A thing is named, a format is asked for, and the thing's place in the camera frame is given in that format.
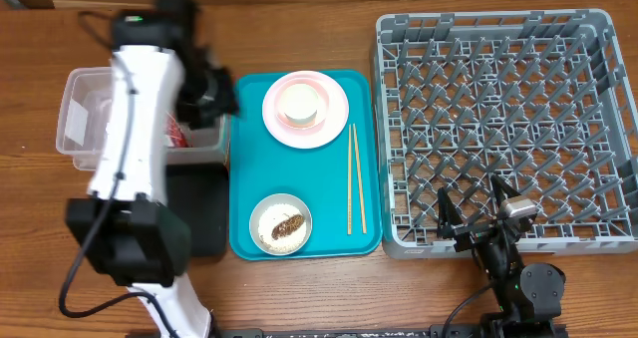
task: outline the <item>chopstick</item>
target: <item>chopstick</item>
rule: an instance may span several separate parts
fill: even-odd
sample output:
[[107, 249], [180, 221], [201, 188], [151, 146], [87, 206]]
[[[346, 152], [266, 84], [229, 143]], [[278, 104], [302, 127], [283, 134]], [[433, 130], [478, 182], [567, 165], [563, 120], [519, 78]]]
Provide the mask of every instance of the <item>chopstick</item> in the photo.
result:
[[348, 235], [352, 234], [352, 127], [348, 125]]
[[357, 124], [352, 124], [352, 130], [355, 133], [355, 157], [357, 158], [357, 177], [359, 178], [359, 203], [361, 203], [361, 225], [363, 226], [363, 234], [368, 233], [366, 228], [366, 204], [363, 201], [363, 184], [361, 183], [361, 163], [359, 162], [359, 142], [357, 141]]

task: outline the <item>pink plate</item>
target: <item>pink plate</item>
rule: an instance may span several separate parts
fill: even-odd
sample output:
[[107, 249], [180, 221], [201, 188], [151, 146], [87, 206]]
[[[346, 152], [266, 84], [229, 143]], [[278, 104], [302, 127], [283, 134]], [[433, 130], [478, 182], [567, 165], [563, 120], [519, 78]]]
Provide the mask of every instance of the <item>pink plate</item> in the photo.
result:
[[[300, 83], [303, 79], [308, 80], [308, 84], [319, 83], [325, 89], [328, 93], [328, 105], [321, 123], [311, 128], [292, 128], [280, 120], [276, 107], [277, 97], [282, 92], [281, 89], [288, 86], [289, 81]], [[263, 99], [261, 114], [270, 135], [283, 145], [296, 149], [314, 149], [330, 143], [346, 126], [348, 98], [341, 86], [329, 76], [313, 71], [298, 71], [285, 75], [272, 84]]]

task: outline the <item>silver bowl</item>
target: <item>silver bowl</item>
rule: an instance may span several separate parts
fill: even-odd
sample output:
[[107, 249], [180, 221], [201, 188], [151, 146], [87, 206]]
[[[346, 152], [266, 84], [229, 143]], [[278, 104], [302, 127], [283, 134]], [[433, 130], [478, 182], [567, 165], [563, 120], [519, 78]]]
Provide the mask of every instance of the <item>silver bowl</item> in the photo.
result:
[[[279, 203], [290, 204], [295, 206], [297, 209], [299, 209], [299, 212], [301, 212], [301, 214], [303, 215], [307, 225], [306, 236], [303, 238], [303, 241], [301, 242], [301, 244], [299, 244], [297, 248], [285, 253], [275, 252], [271, 250], [264, 242], [261, 241], [261, 238], [259, 238], [259, 231], [258, 231], [259, 217], [261, 217], [263, 212], [268, 207], [270, 207], [273, 204], [279, 204]], [[252, 238], [252, 241], [255, 242], [257, 247], [259, 247], [262, 251], [268, 254], [277, 255], [277, 256], [289, 255], [298, 251], [299, 248], [303, 247], [303, 245], [306, 244], [306, 242], [308, 241], [308, 238], [310, 238], [310, 233], [312, 232], [312, 216], [310, 215], [310, 210], [308, 209], [308, 206], [306, 206], [306, 204], [301, 199], [288, 193], [276, 193], [260, 201], [257, 204], [257, 206], [252, 210], [252, 213], [250, 214], [249, 227], [250, 227], [250, 237]]]

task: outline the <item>teal placemat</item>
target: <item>teal placemat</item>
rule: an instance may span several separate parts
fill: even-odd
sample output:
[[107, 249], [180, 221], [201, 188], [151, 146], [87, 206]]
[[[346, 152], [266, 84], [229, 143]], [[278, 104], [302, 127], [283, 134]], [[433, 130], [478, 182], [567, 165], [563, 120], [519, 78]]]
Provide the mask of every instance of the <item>teal placemat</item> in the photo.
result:
[[[255, 74], [237, 82], [241, 113], [230, 131], [230, 246], [249, 260], [366, 254], [381, 242], [381, 209], [377, 150], [370, 88], [353, 70], [322, 72], [345, 91], [350, 105], [348, 124], [331, 143], [300, 150], [275, 140], [261, 117], [268, 88], [287, 73]], [[348, 235], [348, 125], [357, 125], [366, 223], [363, 234], [359, 184], [352, 153], [352, 234]], [[312, 214], [308, 242], [288, 256], [272, 256], [252, 241], [250, 214], [265, 197], [290, 193], [303, 200]]]

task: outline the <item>gray plastic crate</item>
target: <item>gray plastic crate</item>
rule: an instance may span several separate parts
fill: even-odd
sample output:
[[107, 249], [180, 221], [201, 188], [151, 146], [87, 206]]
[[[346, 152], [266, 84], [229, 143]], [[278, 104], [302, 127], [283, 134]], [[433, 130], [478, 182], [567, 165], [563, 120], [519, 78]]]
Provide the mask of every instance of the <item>gray plastic crate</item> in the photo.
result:
[[490, 172], [537, 202], [521, 251], [638, 248], [638, 115], [607, 13], [396, 14], [376, 29], [390, 256], [461, 256], [436, 237], [436, 191], [463, 219], [487, 219]]

